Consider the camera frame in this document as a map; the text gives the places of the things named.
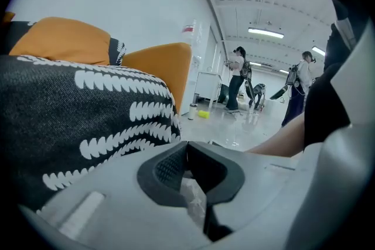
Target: white ceiling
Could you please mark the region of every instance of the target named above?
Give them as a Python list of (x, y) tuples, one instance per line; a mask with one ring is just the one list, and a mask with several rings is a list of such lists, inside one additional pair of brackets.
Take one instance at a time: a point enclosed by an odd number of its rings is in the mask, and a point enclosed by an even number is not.
[[(227, 52), (243, 46), (247, 58), (272, 69), (287, 70), (312, 46), (325, 50), (336, 15), (331, 0), (211, 0), (218, 14)], [(284, 34), (283, 39), (248, 33), (248, 28)], [(323, 72), (324, 57), (311, 51), (314, 76)]]

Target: white cabinet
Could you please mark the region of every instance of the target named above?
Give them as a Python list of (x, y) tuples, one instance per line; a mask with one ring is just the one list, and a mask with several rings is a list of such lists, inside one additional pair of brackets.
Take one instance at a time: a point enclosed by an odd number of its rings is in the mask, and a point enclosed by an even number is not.
[(207, 98), (210, 100), (210, 108), (212, 102), (217, 100), (220, 93), (221, 76), (217, 73), (199, 72), (195, 93), (199, 97)]

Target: white shirt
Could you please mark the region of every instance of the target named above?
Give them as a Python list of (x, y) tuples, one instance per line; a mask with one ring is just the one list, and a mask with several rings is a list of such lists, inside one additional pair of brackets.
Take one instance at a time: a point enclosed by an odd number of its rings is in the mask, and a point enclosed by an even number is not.
[(240, 65), (240, 68), (239, 69), (234, 69), (233, 70), (233, 75), (241, 76), (240, 71), (241, 71), (242, 67), (244, 66), (245, 60), (244, 60), (244, 58), (242, 56), (236, 56), (236, 59), (234, 60), (234, 62), (237, 62)]
[(309, 63), (305, 60), (301, 60), (298, 64), (297, 76), (301, 83), (302, 89), (306, 94), (309, 91), (309, 87), (312, 83), (312, 77), (310, 75)]

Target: white floor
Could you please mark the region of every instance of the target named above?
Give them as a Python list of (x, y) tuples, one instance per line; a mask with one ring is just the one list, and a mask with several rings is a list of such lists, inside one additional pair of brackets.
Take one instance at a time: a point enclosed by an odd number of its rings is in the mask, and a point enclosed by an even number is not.
[[(200, 103), (198, 110), (208, 111), (208, 101)], [(240, 111), (229, 114), (223, 104), (213, 104), (210, 118), (188, 114), (181, 117), (182, 140), (209, 142), (214, 140), (229, 149), (246, 151), (273, 136), (281, 127), (282, 120), (260, 111)]]

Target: fluorescent light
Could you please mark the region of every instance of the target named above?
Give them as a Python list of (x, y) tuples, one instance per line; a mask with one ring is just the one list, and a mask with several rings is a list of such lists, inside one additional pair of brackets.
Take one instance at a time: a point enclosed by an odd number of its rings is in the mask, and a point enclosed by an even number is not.
[(318, 52), (319, 54), (321, 54), (321, 55), (323, 55), (323, 56), (326, 55), (326, 53), (325, 53), (323, 50), (317, 48), (316, 46), (314, 46), (314, 47), (312, 48), (312, 50), (315, 51), (315, 52)]
[(248, 32), (250, 33), (259, 33), (261, 35), (267, 35), (271, 37), (278, 37), (282, 39), (284, 35), (282, 33), (277, 33), (277, 32), (270, 32), (269, 30), (262, 30), (262, 29), (256, 29), (256, 28), (249, 28)]

